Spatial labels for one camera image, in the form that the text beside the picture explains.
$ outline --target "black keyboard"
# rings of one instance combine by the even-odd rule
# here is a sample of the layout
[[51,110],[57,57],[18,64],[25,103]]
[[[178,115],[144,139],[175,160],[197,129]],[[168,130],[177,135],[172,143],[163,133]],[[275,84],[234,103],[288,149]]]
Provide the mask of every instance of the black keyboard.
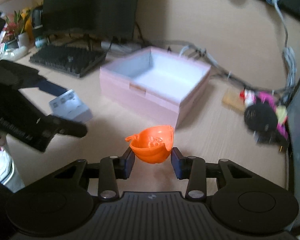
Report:
[[48,45],[30,57],[30,62],[82,77],[106,58],[104,51]]

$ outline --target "orange object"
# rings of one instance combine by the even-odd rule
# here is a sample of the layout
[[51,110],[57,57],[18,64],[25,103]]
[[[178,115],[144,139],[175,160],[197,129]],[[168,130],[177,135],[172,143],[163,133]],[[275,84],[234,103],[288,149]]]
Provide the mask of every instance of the orange object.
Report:
[[146,163],[162,163],[173,146],[173,127],[161,125],[147,128],[126,138],[134,154]]

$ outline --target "computer monitor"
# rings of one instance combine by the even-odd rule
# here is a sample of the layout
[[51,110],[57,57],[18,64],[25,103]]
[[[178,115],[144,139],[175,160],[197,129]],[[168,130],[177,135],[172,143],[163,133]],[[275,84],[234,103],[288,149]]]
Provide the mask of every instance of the computer monitor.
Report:
[[131,39],[138,0],[44,0],[46,34],[84,33]]

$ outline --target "table surface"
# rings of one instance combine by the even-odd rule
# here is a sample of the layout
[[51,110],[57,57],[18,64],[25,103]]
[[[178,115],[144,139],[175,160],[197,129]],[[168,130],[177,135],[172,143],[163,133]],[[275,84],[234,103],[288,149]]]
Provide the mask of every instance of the table surface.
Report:
[[[125,137],[159,125],[102,96],[98,68],[77,79],[31,64],[29,57],[30,54],[17,63],[34,67],[49,81],[73,89],[91,109],[93,119],[87,123],[89,131],[84,138],[56,135],[43,154],[9,136],[11,155],[26,185],[76,159],[87,159],[88,163],[95,163],[106,156],[120,156],[129,146]],[[209,81],[200,100],[176,129],[174,146],[185,156],[195,155],[210,163],[217,163],[221,158],[230,159],[275,184],[286,187],[285,153],[279,153],[277,146],[256,144],[253,133],[244,124],[243,115],[222,106],[221,99],[230,87],[223,80]],[[22,92],[45,114],[51,114],[49,101],[53,96],[36,88],[23,89]],[[130,178],[117,182],[121,193],[181,191],[184,194],[188,181],[176,179],[170,158],[161,164],[147,164],[136,158]],[[97,194],[98,179],[90,180],[88,191],[90,194]],[[208,179],[208,195],[216,191],[215,179]]]

